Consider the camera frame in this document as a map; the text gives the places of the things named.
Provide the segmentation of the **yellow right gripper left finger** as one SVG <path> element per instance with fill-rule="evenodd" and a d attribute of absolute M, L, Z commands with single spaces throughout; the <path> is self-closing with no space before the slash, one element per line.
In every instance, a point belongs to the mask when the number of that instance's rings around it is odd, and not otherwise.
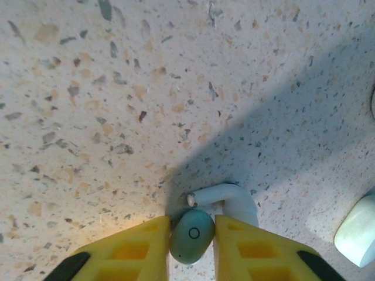
<path fill-rule="evenodd" d="M 82 246 L 62 260 L 46 280 L 168 280 L 168 216 Z"/>

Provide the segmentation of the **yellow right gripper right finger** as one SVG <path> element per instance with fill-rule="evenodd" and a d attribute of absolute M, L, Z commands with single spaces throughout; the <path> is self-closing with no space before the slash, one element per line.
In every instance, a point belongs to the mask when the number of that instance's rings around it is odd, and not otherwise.
<path fill-rule="evenodd" d="M 305 244 L 226 215 L 215 216 L 215 227 L 216 280 L 343 280 Z"/>

